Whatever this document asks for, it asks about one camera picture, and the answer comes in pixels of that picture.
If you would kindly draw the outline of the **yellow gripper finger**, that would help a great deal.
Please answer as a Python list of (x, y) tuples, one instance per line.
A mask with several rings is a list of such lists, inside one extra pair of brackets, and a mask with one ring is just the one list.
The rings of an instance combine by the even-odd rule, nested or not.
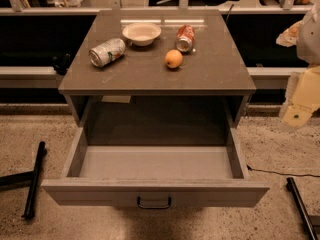
[(309, 66), (299, 74), (299, 82), (291, 98), (293, 105), (282, 118), (284, 129), (303, 127), (320, 108), (320, 66)]

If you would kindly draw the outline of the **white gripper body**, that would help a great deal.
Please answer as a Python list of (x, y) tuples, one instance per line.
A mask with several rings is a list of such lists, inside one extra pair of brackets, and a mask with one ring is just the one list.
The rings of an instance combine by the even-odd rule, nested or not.
[(293, 105), (291, 98), (297, 88), (299, 82), (300, 74), (298, 72), (293, 72), (291, 76), (288, 78), (287, 87), (285, 92), (285, 102), (282, 104), (279, 117), (283, 118), (285, 114), (288, 112), (289, 108)]

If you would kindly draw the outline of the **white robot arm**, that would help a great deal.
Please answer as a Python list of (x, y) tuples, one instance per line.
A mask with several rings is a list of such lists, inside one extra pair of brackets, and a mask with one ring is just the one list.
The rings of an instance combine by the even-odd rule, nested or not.
[(303, 127), (320, 108), (320, 6), (315, 4), (303, 19), (279, 35), (277, 44), (296, 45), (297, 57), (308, 63), (302, 73), (288, 79), (279, 128), (292, 132)]

